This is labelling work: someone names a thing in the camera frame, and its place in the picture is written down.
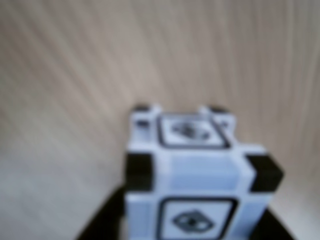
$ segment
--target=black stand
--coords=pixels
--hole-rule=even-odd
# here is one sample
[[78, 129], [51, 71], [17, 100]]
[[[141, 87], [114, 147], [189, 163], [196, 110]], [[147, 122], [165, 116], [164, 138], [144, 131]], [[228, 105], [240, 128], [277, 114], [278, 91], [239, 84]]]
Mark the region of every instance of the black stand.
[[[125, 189], [120, 187], [103, 205], [77, 240], [118, 240], [119, 223], [125, 215]], [[294, 240], [267, 209], [249, 240]]]

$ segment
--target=white square panel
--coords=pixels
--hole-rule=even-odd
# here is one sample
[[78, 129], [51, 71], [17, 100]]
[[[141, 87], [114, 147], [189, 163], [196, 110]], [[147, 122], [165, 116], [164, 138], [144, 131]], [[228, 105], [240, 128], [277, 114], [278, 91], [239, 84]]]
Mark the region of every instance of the white square panel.
[[159, 121], [161, 141], [166, 147], [223, 148], [226, 139], [207, 117], [168, 114]]
[[171, 198], [162, 202], [159, 240], [217, 240], [235, 210], [228, 198]]

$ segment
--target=wooden surface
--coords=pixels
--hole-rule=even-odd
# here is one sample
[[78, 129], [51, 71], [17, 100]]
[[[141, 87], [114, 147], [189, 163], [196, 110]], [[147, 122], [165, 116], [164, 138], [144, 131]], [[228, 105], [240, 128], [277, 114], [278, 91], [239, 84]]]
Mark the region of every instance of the wooden surface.
[[74, 239], [123, 181], [129, 109], [218, 104], [286, 177], [271, 205], [319, 238], [320, 1], [2, 0], [0, 239]]

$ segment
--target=white cube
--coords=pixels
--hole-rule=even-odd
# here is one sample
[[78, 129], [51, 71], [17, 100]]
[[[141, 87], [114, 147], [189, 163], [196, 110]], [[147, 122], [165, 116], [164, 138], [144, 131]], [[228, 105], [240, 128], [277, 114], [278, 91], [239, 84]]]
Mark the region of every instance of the white cube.
[[237, 142], [236, 118], [137, 107], [130, 116], [125, 209], [130, 240], [244, 240], [283, 171], [260, 145]]

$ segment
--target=toy cube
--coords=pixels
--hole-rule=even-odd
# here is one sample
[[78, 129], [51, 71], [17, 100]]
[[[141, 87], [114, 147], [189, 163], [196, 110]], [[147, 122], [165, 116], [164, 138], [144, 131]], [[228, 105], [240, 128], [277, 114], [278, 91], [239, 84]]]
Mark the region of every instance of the toy cube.
[[130, 240], [248, 239], [283, 178], [267, 151], [239, 143], [223, 108], [130, 116], [125, 209]]

